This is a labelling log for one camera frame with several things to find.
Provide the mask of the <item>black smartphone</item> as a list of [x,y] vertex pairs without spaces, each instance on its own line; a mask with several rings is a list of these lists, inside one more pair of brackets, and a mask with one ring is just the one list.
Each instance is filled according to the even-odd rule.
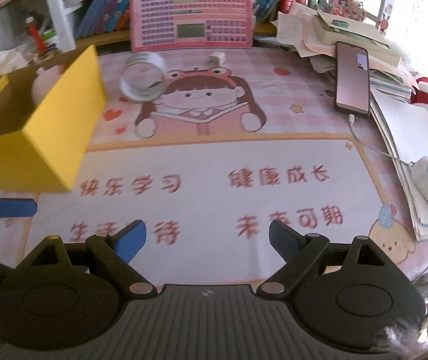
[[334,107],[359,118],[370,115],[370,70],[368,51],[338,41]]

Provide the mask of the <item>clear tape roll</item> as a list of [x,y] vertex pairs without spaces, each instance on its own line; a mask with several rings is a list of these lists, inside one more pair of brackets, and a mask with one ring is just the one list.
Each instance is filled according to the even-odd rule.
[[160,97],[167,88],[167,65],[153,52],[131,54],[119,77],[122,94],[134,102],[149,102]]

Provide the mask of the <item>row of blue books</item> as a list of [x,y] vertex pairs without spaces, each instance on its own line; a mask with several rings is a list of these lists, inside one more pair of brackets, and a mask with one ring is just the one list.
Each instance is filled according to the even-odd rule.
[[84,17],[76,27],[74,38],[111,33],[128,10],[130,0],[91,0]]

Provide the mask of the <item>white charger plug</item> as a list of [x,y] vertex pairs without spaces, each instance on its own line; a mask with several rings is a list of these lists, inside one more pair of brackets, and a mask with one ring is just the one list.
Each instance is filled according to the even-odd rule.
[[211,66],[222,66],[224,64],[226,60],[226,54],[224,52],[221,51],[215,51],[213,53],[210,54],[209,59],[208,59],[208,63]]

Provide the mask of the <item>pink learning keyboard toy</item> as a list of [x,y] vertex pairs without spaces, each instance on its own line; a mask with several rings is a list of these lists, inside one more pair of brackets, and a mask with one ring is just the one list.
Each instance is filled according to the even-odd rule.
[[246,49],[251,0],[130,0],[131,50]]

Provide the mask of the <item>yellow cardboard box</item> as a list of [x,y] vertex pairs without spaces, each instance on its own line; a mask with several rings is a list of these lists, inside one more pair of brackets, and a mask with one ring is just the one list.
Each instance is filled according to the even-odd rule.
[[71,190],[106,105],[94,46],[40,64],[64,71],[40,104],[32,100],[37,65],[0,79],[0,191]]

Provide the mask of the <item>red glue bottle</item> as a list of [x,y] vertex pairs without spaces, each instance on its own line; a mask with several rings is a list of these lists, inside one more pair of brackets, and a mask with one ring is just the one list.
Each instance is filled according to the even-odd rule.
[[28,31],[28,35],[35,41],[37,50],[40,54],[46,53],[46,44],[42,40],[42,37],[38,33],[35,19],[32,16],[26,18],[26,29]]

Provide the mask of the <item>stack of papers and books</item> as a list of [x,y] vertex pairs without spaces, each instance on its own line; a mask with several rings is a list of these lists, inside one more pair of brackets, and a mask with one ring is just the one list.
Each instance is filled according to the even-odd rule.
[[277,41],[294,47],[302,58],[309,58],[320,73],[333,73],[334,65],[327,61],[335,54],[335,44],[339,41],[367,50],[369,58],[370,90],[373,93],[373,118],[379,127],[389,152],[397,155],[406,164],[413,161],[407,151],[394,141],[394,120],[387,115],[387,106],[394,106],[407,122],[413,122],[425,113],[416,111],[410,103],[414,94],[414,78],[402,63],[402,56],[395,52],[393,45],[377,34],[365,36],[364,32],[375,33],[369,24],[360,23],[325,12],[315,12],[297,3],[291,12],[279,12],[273,25],[277,28]]

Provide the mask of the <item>pink cartoon desk mat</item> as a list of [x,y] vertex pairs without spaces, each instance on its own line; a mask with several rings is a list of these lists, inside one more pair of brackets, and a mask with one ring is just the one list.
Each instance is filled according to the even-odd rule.
[[44,193],[26,250],[114,234],[141,219],[147,242],[133,266],[156,284],[258,282],[281,265],[268,242],[279,219],[332,242],[370,236],[407,275],[421,246],[390,160],[354,144],[334,111],[334,87],[279,49],[230,51],[227,72],[206,73],[207,53],[165,54],[189,78],[158,102],[237,94],[231,109],[175,117],[124,99],[127,55],[100,59],[109,100],[70,193]]

